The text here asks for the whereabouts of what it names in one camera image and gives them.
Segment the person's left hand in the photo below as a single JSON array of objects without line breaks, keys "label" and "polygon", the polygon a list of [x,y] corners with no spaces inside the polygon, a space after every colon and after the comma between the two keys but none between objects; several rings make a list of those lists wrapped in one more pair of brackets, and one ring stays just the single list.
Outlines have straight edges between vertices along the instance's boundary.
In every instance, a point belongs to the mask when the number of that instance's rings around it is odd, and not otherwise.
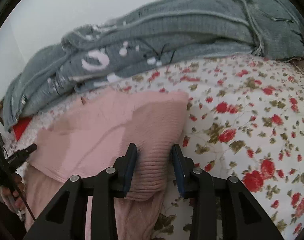
[{"label": "person's left hand", "polygon": [[[17,173],[12,174],[12,177],[18,189],[20,189],[22,195],[26,197],[25,184],[22,181],[22,177]],[[25,210],[25,204],[17,190],[11,192],[9,188],[1,186],[0,194],[3,199],[3,202],[12,212],[17,212],[18,210]]]}]

